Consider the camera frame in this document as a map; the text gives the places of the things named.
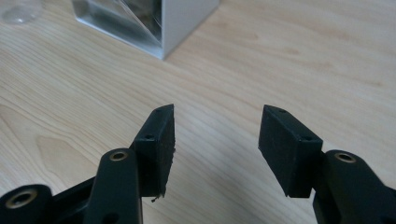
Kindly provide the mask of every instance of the table surface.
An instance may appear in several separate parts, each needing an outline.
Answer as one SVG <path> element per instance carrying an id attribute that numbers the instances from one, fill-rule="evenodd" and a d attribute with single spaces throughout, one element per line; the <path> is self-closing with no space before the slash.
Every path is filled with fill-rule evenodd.
<path id="1" fill-rule="evenodd" d="M 78 23 L 70 1 L 0 24 L 0 194 L 61 192 L 175 105 L 176 154 L 145 223 L 316 223 L 258 150 L 263 105 L 288 110 L 396 188 L 396 2 L 222 0 L 165 60 Z"/>

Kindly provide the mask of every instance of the wood grain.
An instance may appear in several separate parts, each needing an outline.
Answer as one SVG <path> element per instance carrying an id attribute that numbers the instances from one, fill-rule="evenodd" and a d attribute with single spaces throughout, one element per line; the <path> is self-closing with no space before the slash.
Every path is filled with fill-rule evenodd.
<path id="1" fill-rule="evenodd" d="M 262 106 L 289 110 L 396 188 L 396 2 L 223 0 L 164 62 L 44 1 L 0 24 L 0 194 L 61 192 L 175 104 L 177 153 L 145 223 L 316 223 L 257 149 Z"/>

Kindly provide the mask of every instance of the screw hole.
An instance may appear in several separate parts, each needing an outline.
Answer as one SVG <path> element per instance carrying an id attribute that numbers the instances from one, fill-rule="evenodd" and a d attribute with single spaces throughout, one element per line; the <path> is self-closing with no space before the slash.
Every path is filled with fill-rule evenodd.
<path id="1" fill-rule="evenodd" d="M 145 136 L 145 138 L 148 139 L 148 140 L 152 140 L 152 139 L 154 139 L 154 135 L 152 135 L 152 134 L 147 134 L 147 135 Z"/>
<path id="2" fill-rule="evenodd" d="M 303 136 L 302 138 L 305 141 L 311 141 L 312 140 L 312 137 L 310 137 L 310 136 Z"/>
<path id="3" fill-rule="evenodd" d="M 344 162 L 348 162 L 348 163 L 356 162 L 356 159 L 353 156 L 348 155 L 346 153 L 342 153 L 342 152 L 336 153 L 335 158 L 337 158 L 340 161 L 344 161 Z"/>
<path id="4" fill-rule="evenodd" d="M 30 203 L 35 199 L 35 197 L 37 197 L 36 189 L 23 190 L 8 199 L 6 202 L 6 207 L 9 209 L 20 208 Z"/>
<path id="5" fill-rule="evenodd" d="M 126 153 L 124 151 L 118 151 L 118 152 L 114 152 L 113 154 L 111 154 L 110 159 L 112 161 L 122 161 L 127 156 L 128 156 L 128 153 Z"/>
<path id="6" fill-rule="evenodd" d="M 109 213 L 102 219 L 103 224 L 115 224 L 119 221 L 120 216 L 117 213 Z"/>

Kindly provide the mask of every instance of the glass object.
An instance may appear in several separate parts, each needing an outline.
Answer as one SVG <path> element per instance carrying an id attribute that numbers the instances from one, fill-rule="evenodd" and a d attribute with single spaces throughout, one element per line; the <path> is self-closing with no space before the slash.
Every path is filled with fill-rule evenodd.
<path id="1" fill-rule="evenodd" d="M 1 17 L 6 23 L 26 23 L 42 12 L 41 0 L 0 0 Z"/>

